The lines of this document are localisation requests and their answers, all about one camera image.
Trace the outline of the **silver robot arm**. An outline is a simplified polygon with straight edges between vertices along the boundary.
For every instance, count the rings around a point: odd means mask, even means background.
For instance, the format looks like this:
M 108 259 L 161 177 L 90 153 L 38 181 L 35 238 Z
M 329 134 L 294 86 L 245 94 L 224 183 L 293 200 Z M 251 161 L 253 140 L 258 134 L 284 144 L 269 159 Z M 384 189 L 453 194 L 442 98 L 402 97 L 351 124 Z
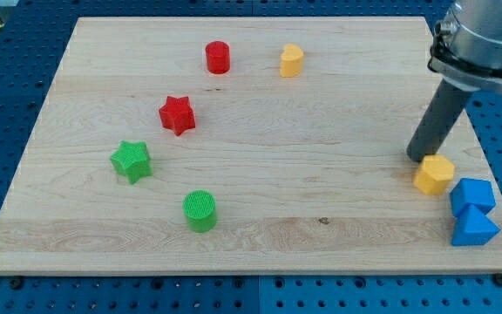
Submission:
M 442 75 L 406 148 L 420 162 L 435 154 L 473 93 L 502 95 L 502 0 L 455 0 L 434 26 L 428 69 Z

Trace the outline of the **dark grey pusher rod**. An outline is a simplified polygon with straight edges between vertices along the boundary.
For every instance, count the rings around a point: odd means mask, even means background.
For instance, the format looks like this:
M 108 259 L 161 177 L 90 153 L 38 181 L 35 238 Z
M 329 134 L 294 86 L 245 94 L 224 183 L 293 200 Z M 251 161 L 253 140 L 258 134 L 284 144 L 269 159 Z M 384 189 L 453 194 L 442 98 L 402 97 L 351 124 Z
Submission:
M 412 161 L 421 162 L 438 152 L 471 96 L 472 92 L 441 80 L 406 148 Z

